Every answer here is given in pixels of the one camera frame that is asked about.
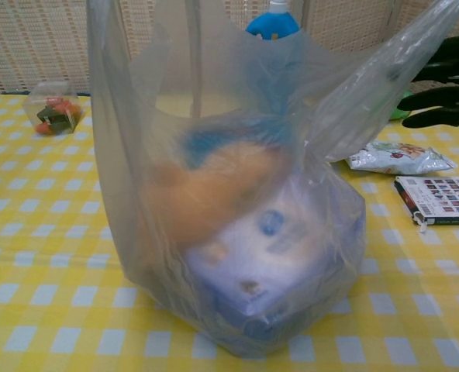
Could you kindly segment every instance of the clear plastic box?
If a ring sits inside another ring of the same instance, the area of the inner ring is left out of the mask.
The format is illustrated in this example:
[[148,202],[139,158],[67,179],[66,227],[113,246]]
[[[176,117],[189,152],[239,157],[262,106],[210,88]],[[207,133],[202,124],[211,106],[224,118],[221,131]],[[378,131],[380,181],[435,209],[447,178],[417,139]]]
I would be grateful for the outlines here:
[[22,104],[35,131],[41,135],[72,133],[82,110],[68,81],[40,82]]

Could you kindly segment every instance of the plastic bag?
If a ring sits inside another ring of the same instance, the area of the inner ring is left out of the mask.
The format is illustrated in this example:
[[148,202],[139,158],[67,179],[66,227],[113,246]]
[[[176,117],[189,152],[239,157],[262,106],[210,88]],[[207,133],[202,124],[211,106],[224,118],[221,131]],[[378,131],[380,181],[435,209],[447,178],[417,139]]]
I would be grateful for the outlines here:
[[363,198],[327,161],[372,140],[459,17],[441,0],[375,50],[272,42],[215,0],[163,0],[131,58],[88,0],[95,153],[126,276],[233,353],[276,349],[357,278]]
[[425,174],[447,171],[457,165],[431,147],[409,143],[372,141],[364,149],[346,159],[349,167],[358,171],[384,174]]

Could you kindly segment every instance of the orange plush toy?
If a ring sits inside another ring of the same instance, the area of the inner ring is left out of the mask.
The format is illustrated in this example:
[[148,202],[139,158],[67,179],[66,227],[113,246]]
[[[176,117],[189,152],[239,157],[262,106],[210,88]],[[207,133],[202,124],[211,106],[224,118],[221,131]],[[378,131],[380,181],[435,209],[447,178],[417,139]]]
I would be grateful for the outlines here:
[[288,165],[283,148],[230,144],[194,170],[173,163],[155,166],[146,202],[166,238],[183,250],[208,242],[252,209],[280,184]]

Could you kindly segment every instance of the wicker wall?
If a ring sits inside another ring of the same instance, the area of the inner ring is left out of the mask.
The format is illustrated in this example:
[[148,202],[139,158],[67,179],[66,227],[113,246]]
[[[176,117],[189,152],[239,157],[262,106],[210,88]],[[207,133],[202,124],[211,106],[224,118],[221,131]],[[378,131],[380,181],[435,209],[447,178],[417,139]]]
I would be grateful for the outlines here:
[[[132,55],[148,43],[155,0],[120,0]],[[240,27],[261,14],[268,0],[223,0]],[[304,0],[294,0],[295,16]],[[370,47],[405,25],[426,0],[310,0],[307,30],[335,50]],[[390,19],[400,4],[399,18]],[[69,79],[88,91],[85,0],[0,0],[0,92],[25,91],[38,81]]]

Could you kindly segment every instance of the gingham tablecloth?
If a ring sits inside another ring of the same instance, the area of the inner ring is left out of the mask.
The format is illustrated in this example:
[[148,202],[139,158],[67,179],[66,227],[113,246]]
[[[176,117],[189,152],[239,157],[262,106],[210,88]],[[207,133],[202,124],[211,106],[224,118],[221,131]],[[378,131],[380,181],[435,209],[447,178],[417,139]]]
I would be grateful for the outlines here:
[[[459,226],[420,234],[392,177],[339,166],[367,201],[359,281],[287,348],[240,360],[123,278],[89,100],[73,135],[43,138],[24,98],[0,95],[0,371],[459,370]],[[433,146],[459,164],[459,128],[393,124],[380,139]]]

